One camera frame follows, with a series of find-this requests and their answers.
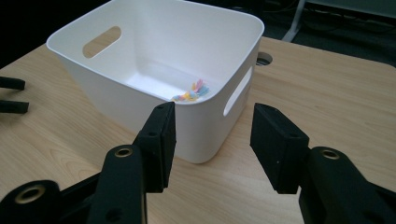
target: black clamp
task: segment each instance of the black clamp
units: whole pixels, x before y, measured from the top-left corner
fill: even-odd
[[[14,77],[0,77],[0,88],[23,91],[25,81]],[[0,100],[0,113],[24,114],[29,103]]]

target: wooden table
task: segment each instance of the wooden table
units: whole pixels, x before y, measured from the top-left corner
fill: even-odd
[[[369,181],[396,191],[396,69],[265,37],[261,51],[273,62],[256,66],[247,106],[219,153],[204,164],[175,158],[169,188],[148,194],[148,223],[303,223],[298,195],[276,194],[249,146],[256,102],[280,109],[310,147],[343,151]],[[0,198],[39,179],[65,189],[135,138],[92,106],[46,46],[0,76],[26,81],[24,91],[0,89],[0,98],[30,102],[24,115],[0,114]]]

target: oval handle cutout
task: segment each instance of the oval handle cutout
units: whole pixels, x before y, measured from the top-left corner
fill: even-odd
[[[86,58],[93,58],[95,55],[100,53],[102,50],[110,46],[112,43],[120,39],[121,28],[113,26],[95,39],[84,45],[82,48],[82,54]]]

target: white plastic bin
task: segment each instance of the white plastic bin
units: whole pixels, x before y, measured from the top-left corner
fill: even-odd
[[[119,32],[115,41],[88,55],[85,48],[109,30]],[[175,155],[202,163],[246,104],[263,31],[256,17],[224,8],[114,0],[52,34],[47,46],[99,111],[136,133],[154,106],[201,78],[209,92],[176,104]]]

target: colorful object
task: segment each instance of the colorful object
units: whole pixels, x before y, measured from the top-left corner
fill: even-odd
[[[192,87],[190,91],[186,91],[182,95],[176,95],[172,97],[172,101],[196,101],[200,96],[203,96],[209,92],[209,88],[205,85],[205,83],[199,79],[197,83],[192,83]]]

